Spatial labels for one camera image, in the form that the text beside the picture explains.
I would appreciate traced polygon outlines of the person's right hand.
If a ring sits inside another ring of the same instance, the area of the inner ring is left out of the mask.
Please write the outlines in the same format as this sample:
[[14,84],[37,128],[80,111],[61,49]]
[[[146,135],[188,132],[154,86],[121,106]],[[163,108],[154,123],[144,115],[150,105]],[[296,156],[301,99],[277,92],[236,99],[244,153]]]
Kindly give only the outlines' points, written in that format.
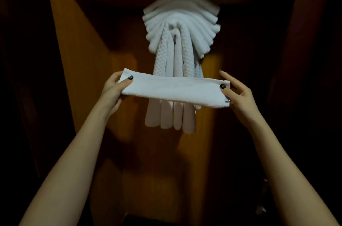
[[253,123],[262,118],[251,89],[228,73],[222,70],[219,73],[222,77],[230,82],[230,84],[233,86],[231,89],[238,93],[237,98],[229,98],[230,108],[233,110],[238,120],[247,129],[250,129]]

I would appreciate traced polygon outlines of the person's left hand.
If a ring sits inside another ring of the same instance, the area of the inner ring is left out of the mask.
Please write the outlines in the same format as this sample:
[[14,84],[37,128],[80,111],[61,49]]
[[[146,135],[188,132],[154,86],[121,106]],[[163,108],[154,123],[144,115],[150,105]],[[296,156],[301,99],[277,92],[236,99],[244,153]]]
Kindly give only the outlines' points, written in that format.
[[122,97],[117,91],[117,82],[121,78],[123,71],[114,72],[104,84],[104,88],[96,103],[96,109],[106,120],[114,114],[122,103]]

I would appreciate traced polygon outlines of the white towel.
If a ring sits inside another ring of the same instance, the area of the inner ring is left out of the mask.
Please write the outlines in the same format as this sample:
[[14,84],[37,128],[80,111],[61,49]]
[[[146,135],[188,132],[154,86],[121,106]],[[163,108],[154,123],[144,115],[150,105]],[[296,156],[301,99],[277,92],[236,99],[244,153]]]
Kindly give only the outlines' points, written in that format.
[[123,95],[182,102],[211,108],[230,106],[230,100],[221,92],[220,85],[230,87],[227,80],[195,77],[163,77],[125,68],[119,82],[133,77]]

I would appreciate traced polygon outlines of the person's left forearm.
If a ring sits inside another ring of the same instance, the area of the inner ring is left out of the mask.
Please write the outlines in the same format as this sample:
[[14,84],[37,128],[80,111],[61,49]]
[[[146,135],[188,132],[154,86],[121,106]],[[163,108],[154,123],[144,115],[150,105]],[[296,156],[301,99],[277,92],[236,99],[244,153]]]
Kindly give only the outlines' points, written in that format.
[[49,172],[19,226],[77,226],[99,155],[106,124],[117,107],[98,101]]

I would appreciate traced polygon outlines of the person's right forearm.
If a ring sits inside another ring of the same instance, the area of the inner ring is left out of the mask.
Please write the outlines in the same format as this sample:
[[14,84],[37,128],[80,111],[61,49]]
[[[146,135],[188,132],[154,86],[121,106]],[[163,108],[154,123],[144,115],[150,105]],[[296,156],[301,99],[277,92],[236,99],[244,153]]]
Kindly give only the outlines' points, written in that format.
[[278,212],[286,226],[340,226],[325,202],[286,153],[260,113],[248,117]]

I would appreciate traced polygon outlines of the brown wooden panel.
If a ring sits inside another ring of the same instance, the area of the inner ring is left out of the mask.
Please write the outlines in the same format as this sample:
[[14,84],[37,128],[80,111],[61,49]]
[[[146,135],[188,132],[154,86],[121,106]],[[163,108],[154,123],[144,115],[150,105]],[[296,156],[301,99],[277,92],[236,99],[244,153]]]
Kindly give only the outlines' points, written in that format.
[[[50,0],[75,130],[78,132],[113,72],[151,73],[141,14],[118,23],[110,50],[76,0]],[[145,126],[148,99],[128,97],[107,124],[90,188],[95,226],[119,225],[135,214],[182,225],[203,225],[215,109],[196,114],[197,130]]]

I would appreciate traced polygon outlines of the bunch of hanging white towels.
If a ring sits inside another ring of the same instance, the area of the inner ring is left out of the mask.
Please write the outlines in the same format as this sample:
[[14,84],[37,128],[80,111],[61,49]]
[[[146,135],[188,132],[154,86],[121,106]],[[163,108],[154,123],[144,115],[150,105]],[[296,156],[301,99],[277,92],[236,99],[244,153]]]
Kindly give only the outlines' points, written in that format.
[[[157,0],[144,9],[149,51],[155,55],[153,75],[203,78],[201,60],[216,34],[220,7],[208,0]],[[145,125],[196,131],[196,110],[201,106],[150,99]]]

